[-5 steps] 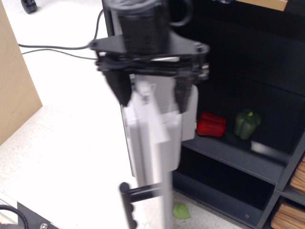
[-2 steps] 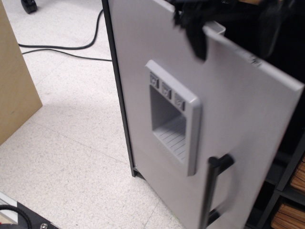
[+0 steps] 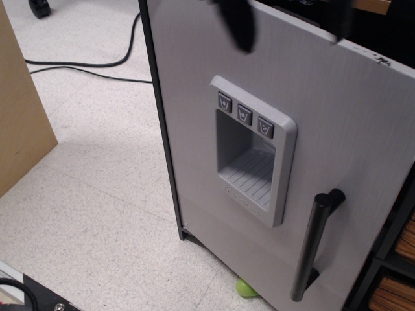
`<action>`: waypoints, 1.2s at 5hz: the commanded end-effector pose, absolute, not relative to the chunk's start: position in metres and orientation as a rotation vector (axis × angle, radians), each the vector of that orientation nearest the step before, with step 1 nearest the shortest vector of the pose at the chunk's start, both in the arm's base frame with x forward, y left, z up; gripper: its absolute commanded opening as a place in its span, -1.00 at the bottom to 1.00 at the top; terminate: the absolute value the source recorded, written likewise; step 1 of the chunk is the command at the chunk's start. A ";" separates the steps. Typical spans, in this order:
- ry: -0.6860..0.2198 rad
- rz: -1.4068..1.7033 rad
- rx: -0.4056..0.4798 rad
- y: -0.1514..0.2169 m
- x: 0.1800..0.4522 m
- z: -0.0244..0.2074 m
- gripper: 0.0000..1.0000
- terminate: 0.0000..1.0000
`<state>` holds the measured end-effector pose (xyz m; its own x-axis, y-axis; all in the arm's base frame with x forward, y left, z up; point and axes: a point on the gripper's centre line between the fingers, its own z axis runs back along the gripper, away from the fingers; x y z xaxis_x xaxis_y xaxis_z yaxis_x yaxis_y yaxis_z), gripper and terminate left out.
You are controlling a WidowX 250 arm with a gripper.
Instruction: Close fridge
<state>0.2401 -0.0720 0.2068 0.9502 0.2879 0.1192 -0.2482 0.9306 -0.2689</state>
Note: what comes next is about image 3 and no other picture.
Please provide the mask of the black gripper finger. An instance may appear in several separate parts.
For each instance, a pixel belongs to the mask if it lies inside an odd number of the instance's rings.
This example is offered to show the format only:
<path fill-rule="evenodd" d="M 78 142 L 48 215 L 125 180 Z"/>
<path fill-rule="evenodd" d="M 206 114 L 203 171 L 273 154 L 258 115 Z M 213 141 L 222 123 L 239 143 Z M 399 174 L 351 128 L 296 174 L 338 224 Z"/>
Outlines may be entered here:
<path fill-rule="evenodd" d="M 354 1 L 330 0 L 327 7 L 328 29 L 333 35 L 333 43 L 338 44 L 352 33 Z"/>
<path fill-rule="evenodd" d="M 211 1 L 216 7 L 221 21 L 235 47 L 243 53 L 253 51 L 256 38 L 254 10 L 246 0 Z"/>

